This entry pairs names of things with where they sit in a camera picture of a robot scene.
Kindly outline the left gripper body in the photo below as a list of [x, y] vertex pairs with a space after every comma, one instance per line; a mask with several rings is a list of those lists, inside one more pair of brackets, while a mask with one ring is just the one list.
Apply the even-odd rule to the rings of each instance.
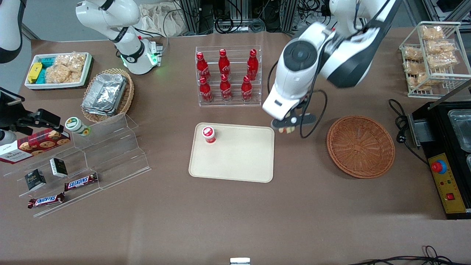
[[305, 98], [307, 89], [272, 88], [262, 104], [263, 110], [274, 119], [282, 120]]

